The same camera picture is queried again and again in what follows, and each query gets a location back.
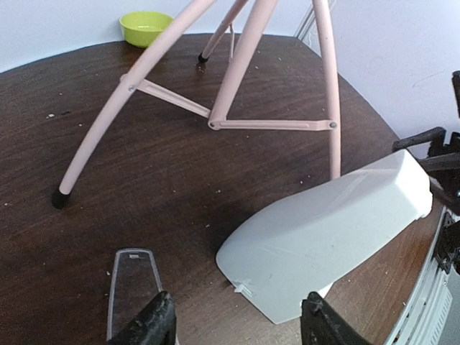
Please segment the white metronome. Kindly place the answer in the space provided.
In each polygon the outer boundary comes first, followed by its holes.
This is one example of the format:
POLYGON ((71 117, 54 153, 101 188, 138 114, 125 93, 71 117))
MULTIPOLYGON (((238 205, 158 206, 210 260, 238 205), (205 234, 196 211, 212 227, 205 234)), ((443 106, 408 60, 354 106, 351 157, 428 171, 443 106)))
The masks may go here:
POLYGON ((272 323, 301 314, 310 292, 326 295, 432 209, 430 178, 406 150, 275 201, 221 245, 216 264, 272 323))

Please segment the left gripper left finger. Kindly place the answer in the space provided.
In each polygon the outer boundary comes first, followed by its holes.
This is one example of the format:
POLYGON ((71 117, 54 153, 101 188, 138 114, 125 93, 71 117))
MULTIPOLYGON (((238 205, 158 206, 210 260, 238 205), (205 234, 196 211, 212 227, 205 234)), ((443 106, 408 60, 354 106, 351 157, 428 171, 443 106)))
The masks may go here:
POLYGON ((175 303, 168 291, 161 291, 107 344, 175 345, 175 303))

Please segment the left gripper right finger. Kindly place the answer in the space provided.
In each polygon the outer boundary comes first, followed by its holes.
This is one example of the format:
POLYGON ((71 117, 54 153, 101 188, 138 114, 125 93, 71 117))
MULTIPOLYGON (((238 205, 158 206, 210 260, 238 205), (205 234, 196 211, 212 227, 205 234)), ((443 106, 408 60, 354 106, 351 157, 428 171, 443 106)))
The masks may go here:
POLYGON ((310 292, 301 308, 303 345, 370 345, 317 292, 310 292))

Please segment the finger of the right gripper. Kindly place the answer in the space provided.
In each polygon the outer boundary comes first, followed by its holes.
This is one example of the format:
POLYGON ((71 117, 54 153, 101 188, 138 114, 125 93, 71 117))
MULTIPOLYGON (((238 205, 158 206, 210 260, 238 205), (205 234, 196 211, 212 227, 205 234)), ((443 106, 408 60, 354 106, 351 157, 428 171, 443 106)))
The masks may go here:
POLYGON ((429 143, 430 146, 440 147, 443 145, 446 130, 443 127, 434 127, 419 134, 399 139, 392 144, 392 151, 404 150, 412 146, 429 143))

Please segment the clear metronome front cover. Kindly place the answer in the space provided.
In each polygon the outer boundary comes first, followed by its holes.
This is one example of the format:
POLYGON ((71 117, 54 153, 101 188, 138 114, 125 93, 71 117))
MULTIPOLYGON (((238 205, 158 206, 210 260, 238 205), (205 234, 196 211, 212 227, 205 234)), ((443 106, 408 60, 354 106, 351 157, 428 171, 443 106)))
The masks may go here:
POLYGON ((151 250, 118 250, 111 272, 106 339, 117 335, 161 290, 162 283, 151 250))

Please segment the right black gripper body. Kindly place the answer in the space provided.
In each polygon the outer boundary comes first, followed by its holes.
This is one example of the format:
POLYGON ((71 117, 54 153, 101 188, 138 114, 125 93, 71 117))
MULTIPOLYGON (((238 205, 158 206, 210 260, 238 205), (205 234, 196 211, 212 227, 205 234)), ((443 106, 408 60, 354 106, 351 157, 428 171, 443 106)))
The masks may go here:
POLYGON ((434 196, 459 215, 459 133, 453 132, 447 144, 430 146, 426 158, 419 161, 432 180, 434 196))

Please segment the pink folding music stand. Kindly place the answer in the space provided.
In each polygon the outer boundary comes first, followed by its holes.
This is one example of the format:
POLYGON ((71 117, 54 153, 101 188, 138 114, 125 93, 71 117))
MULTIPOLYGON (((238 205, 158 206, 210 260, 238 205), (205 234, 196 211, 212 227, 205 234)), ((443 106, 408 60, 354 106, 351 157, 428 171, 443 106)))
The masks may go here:
POLYGON ((146 80, 147 74, 156 66, 165 53, 178 41, 187 28, 200 18, 212 5, 212 1, 191 1, 174 18, 172 23, 140 55, 129 72, 122 76, 118 86, 96 117, 91 128, 81 142, 59 186, 51 196, 51 204, 56 209, 64 208, 72 189, 93 154, 101 138, 125 103, 135 91, 142 91, 170 104, 174 104, 207 119, 213 130, 220 129, 261 129, 321 132, 328 131, 330 154, 330 178, 341 175, 341 109, 336 49, 327 1, 314 1, 313 11, 319 35, 321 59, 326 86, 327 120, 229 120, 227 115, 239 90, 244 74, 262 38, 270 17, 277 5, 276 1, 256 1, 249 13, 239 39, 232 39, 229 65, 212 109, 191 101, 162 86, 146 80))

